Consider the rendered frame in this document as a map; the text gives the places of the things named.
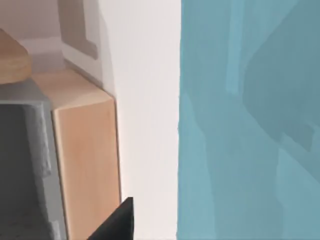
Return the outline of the grey pierced drawer inside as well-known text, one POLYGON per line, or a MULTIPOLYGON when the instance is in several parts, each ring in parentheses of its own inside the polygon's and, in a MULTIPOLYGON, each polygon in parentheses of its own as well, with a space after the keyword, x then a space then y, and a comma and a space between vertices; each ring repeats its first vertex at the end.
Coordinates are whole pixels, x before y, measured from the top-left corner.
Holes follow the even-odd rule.
POLYGON ((32 79, 0 85, 0 240, 68 240, 51 111, 32 79))

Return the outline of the pale wooden drawer front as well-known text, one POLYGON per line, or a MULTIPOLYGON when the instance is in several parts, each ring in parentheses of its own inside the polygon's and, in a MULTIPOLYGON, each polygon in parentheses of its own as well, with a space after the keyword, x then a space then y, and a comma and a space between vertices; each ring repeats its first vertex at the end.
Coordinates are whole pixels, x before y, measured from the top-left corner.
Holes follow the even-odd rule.
POLYGON ((68 240, 87 240, 121 202, 114 99, 72 70, 32 78, 52 104, 68 240))

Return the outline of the light blue rack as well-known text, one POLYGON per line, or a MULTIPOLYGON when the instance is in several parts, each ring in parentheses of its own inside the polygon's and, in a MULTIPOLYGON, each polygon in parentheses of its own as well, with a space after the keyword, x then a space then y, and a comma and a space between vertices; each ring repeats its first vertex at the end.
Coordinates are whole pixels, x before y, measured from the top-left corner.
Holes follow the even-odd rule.
POLYGON ((181 0, 177 240, 320 240, 320 0, 181 0))

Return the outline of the bread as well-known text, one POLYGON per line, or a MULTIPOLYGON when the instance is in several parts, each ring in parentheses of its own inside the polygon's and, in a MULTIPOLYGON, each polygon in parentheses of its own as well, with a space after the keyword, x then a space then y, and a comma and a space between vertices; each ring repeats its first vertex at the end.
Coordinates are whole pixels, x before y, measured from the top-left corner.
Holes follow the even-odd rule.
POLYGON ((28 51, 0 28, 0 85, 26 80, 32 75, 28 51))

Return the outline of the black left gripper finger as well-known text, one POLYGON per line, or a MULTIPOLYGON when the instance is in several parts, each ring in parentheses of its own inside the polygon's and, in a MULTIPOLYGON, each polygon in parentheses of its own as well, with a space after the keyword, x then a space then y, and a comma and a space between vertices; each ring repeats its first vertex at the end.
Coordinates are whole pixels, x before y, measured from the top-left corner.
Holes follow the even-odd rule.
POLYGON ((134 240, 134 198, 127 197, 87 240, 134 240))

